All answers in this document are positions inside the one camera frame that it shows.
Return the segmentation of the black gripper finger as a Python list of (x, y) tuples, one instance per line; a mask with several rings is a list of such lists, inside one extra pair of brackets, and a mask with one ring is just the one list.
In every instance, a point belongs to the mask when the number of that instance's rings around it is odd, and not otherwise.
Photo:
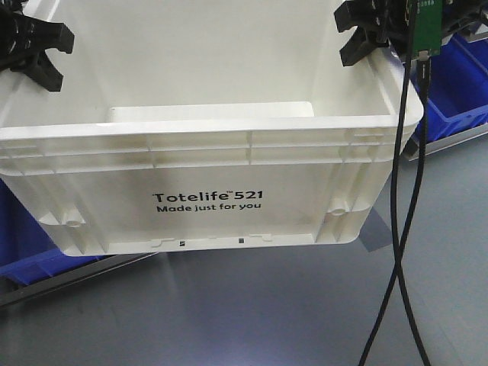
[(47, 91), (58, 92), (63, 74), (50, 61), (50, 49), (72, 53), (73, 32), (64, 23), (1, 10), (1, 71), (20, 72)]
[(339, 33), (354, 32), (339, 51), (344, 67), (354, 66), (373, 51), (391, 48), (404, 63), (413, 55), (409, 30), (411, 1), (344, 1), (333, 13)]

